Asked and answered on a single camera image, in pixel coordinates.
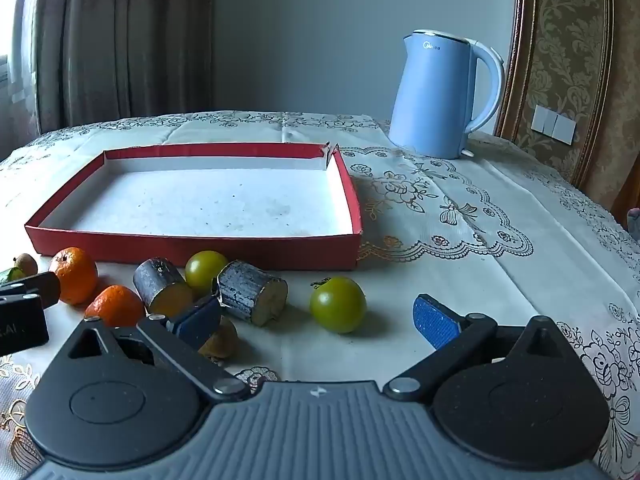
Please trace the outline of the brown longan fruit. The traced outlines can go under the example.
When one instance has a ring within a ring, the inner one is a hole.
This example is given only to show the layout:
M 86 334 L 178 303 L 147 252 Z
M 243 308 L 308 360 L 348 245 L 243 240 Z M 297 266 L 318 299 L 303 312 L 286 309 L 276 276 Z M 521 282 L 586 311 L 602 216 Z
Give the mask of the brown longan fruit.
M 233 356 L 239 345 L 239 336 L 234 324 L 225 316 L 220 318 L 218 330 L 198 350 L 207 359 L 223 361 Z
M 20 269 L 25 276 L 33 276 L 38 273 L 38 263 L 29 254 L 21 254 L 13 258 L 14 266 Z

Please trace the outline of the orange mandarin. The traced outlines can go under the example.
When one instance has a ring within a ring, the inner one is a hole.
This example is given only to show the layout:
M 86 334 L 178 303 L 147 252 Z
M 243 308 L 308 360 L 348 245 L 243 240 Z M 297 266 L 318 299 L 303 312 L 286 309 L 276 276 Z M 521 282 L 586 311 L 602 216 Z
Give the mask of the orange mandarin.
M 53 256 L 49 271 L 60 282 L 60 300 L 71 306 L 87 302 L 98 284 L 96 263 L 79 247 L 60 250 Z
M 108 327 L 135 326 L 145 317 L 138 295 L 126 286 L 111 285 L 88 305 L 84 318 L 99 318 Z

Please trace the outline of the green cucumber piece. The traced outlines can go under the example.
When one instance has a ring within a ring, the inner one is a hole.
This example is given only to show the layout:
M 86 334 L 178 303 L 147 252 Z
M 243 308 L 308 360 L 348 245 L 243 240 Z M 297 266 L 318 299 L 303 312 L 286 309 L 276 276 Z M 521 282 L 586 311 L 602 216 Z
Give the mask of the green cucumber piece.
M 17 266 L 0 272 L 0 284 L 6 284 L 25 277 L 25 273 Z

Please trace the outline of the dark sugarcane piece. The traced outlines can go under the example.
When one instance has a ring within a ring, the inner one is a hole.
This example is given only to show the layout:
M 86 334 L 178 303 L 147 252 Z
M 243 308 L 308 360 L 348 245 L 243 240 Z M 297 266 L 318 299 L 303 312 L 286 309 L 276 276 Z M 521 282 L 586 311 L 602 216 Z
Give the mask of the dark sugarcane piece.
M 134 270 L 134 287 L 149 314 L 172 318 L 194 303 L 194 292 L 176 266 L 165 258 L 149 258 Z
M 244 261 L 228 263 L 217 276 L 218 298 L 228 313 L 255 326 L 264 326 L 282 313 L 288 283 Z

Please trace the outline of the green tomato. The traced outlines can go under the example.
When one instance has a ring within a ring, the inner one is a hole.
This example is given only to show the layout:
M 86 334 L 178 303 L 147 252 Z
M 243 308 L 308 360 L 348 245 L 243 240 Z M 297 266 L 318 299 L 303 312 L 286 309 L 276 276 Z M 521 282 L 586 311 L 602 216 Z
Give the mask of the green tomato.
M 195 296 L 203 297 L 212 292 L 220 271 L 229 260 L 220 252 L 203 250 L 193 255 L 184 268 L 184 279 L 194 291 Z
M 350 278 L 334 276 L 316 287 L 309 301 L 314 320 L 326 330 L 348 334 L 356 330 L 367 313 L 367 299 Z

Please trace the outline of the white lace patterned tablecloth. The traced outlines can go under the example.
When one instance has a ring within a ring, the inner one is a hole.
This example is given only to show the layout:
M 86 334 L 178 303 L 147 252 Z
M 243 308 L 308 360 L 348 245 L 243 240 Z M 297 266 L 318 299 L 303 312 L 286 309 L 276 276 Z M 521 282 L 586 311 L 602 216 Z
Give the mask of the white lace patterned tablecloth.
M 204 142 L 337 144 L 360 201 L 352 279 L 368 314 L 347 336 L 322 330 L 309 298 L 319 273 L 286 276 L 290 302 L 263 328 L 239 323 L 226 362 L 264 379 L 387 382 L 430 346 L 416 296 L 502 325 L 553 318 L 608 401 L 594 459 L 615 479 L 639 474 L 639 246 L 600 205 L 505 140 L 477 133 L 471 156 L 404 153 L 369 116 L 224 112 L 121 119 L 51 132 L 1 165 L 1 263 L 32 244 L 24 225 L 86 162 L 111 148 Z

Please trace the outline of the red shallow cardboard box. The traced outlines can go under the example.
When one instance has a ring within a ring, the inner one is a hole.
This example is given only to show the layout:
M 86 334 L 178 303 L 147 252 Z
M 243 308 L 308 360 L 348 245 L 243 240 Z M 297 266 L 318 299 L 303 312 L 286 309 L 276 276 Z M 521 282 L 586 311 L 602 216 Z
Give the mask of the red shallow cardboard box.
M 184 266 L 214 250 L 267 270 L 350 270 L 359 200 L 338 148 L 199 143 L 104 151 L 27 220 L 35 250 Z

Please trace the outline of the light blue electric kettle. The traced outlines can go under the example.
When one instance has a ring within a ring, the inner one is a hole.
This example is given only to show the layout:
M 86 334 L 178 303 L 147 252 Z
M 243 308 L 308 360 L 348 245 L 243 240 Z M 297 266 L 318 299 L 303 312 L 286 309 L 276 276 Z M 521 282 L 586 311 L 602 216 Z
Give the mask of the light blue electric kettle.
M 477 40 L 431 29 L 405 36 L 402 71 L 388 138 L 416 154 L 456 159 L 469 134 L 498 110 L 504 84 L 500 55 Z M 484 63 L 490 92 L 480 114 L 473 116 L 477 64 Z

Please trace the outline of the brown patterned curtain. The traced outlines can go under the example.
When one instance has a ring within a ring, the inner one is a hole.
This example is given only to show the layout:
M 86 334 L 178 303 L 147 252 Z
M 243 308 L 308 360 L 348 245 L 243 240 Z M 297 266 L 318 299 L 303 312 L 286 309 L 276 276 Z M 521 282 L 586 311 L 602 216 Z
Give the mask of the brown patterned curtain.
M 214 106 L 214 0 L 16 0 L 18 144 L 71 126 Z

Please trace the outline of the white wall switch panel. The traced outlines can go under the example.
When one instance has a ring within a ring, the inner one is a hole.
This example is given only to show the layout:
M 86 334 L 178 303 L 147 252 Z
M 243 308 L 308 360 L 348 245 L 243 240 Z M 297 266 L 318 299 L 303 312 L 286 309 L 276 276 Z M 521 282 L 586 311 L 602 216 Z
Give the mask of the white wall switch panel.
M 548 110 L 548 108 L 536 105 L 534 109 L 532 125 L 533 131 L 548 136 L 565 145 L 572 145 L 576 131 L 576 122 L 562 114 Z

